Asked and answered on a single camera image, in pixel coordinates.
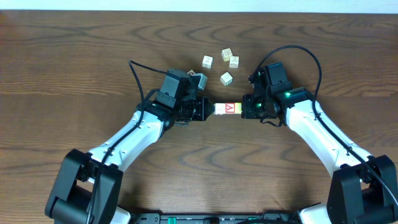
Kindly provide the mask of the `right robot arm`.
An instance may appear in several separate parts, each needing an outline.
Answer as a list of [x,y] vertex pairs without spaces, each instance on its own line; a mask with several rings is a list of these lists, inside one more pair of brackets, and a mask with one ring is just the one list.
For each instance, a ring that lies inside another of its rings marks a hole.
[[302,223],[394,223],[397,221],[396,167],[355,144],[323,112],[305,88],[244,95],[244,119],[280,125],[297,133],[331,176],[328,200],[299,212]]

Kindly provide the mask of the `red letter A block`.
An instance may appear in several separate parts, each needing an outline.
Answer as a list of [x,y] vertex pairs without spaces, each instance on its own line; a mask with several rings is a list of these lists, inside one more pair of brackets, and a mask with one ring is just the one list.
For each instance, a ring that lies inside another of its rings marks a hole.
[[226,114],[235,114],[236,107],[235,103],[225,103],[225,113]]

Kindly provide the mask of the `white and yellow block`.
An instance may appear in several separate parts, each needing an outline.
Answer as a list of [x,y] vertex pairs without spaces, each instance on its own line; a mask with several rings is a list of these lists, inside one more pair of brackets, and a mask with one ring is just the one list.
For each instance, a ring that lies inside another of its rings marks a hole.
[[242,104],[241,103],[235,103],[234,104],[234,113],[235,114],[241,114],[242,113]]

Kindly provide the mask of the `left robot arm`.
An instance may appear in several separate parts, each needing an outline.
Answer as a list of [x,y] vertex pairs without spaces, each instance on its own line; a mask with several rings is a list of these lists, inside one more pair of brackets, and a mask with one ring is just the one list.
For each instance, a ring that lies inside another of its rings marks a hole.
[[119,207],[124,172],[138,155],[174,124],[205,121],[215,110],[207,97],[177,102],[173,108],[144,99],[125,127],[102,145],[63,159],[45,206],[55,223],[129,223]]

